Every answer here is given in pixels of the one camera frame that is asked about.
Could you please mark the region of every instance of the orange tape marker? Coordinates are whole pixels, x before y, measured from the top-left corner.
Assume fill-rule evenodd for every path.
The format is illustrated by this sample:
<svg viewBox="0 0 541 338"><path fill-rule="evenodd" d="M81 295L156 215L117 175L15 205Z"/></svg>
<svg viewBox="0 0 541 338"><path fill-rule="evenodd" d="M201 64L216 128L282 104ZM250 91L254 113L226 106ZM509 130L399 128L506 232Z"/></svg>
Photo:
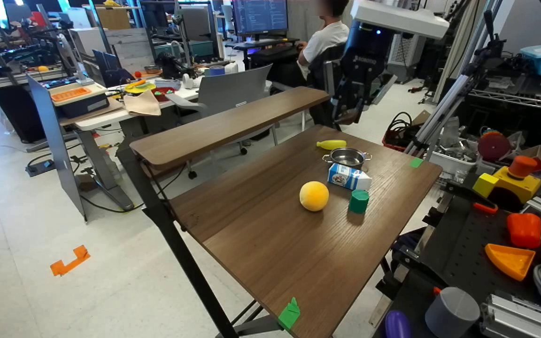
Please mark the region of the orange tape marker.
<svg viewBox="0 0 541 338"><path fill-rule="evenodd" d="M77 247L74 252L76 252L76 256L77 256L76 262L72 262L72 263L68 263L68 265L64 265L62 262L57 262L57 263L51 265L53 277L64 277L64 275L68 275L72 269L79 267L83 262L87 262L87 260L91 258L85 247Z"/></svg>

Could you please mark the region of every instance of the green bottle cap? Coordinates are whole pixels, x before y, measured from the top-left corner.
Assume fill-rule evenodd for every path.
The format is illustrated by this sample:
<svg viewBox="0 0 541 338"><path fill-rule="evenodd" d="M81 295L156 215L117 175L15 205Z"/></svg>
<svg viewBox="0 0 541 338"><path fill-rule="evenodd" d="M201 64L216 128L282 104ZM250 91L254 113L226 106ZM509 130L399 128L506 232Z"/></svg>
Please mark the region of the green bottle cap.
<svg viewBox="0 0 541 338"><path fill-rule="evenodd" d="M365 215L367 207L369 207L369 192L367 190L352 192L348 211L355 215Z"/></svg>

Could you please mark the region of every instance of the yellow ball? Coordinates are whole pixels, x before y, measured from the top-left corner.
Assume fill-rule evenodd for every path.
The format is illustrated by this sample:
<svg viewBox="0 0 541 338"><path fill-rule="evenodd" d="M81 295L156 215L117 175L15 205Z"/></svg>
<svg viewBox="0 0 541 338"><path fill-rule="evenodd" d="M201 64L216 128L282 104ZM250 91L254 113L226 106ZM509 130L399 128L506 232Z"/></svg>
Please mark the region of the yellow ball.
<svg viewBox="0 0 541 338"><path fill-rule="evenodd" d="M320 181L310 181L301 188L301 205L307 211L318 213L323 211L329 203L329 190Z"/></svg>

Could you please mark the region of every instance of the person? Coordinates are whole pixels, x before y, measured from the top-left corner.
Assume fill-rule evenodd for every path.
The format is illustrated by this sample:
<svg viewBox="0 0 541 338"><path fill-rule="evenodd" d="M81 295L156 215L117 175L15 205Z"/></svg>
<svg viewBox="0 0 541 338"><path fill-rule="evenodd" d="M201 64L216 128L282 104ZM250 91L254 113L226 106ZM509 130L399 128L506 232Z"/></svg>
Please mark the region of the person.
<svg viewBox="0 0 541 338"><path fill-rule="evenodd" d="M344 25L342 16L348 0L320 0L320 19L325 27L312 34L308 44L301 44L297 66L303 78L308 79L308 64L325 49L346 44L350 29Z"/></svg>

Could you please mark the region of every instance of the green tape marker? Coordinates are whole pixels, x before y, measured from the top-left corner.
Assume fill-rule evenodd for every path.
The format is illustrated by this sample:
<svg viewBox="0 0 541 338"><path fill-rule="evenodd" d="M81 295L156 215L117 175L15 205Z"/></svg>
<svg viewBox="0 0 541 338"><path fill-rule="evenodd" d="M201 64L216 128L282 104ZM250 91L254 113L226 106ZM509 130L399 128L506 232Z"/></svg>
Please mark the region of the green tape marker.
<svg viewBox="0 0 541 338"><path fill-rule="evenodd" d="M410 166L412 166L414 170L421 168L421 166L423 166L423 158L414 158L414 160L410 162Z"/></svg>
<svg viewBox="0 0 541 338"><path fill-rule="evenodd" d="M278 316L278 324L284 327L284 329L292 329L297 320L301 318L301 307L297 307L297 301L295 297L286 305L286 309L282 310L282 314Z"/></svg>

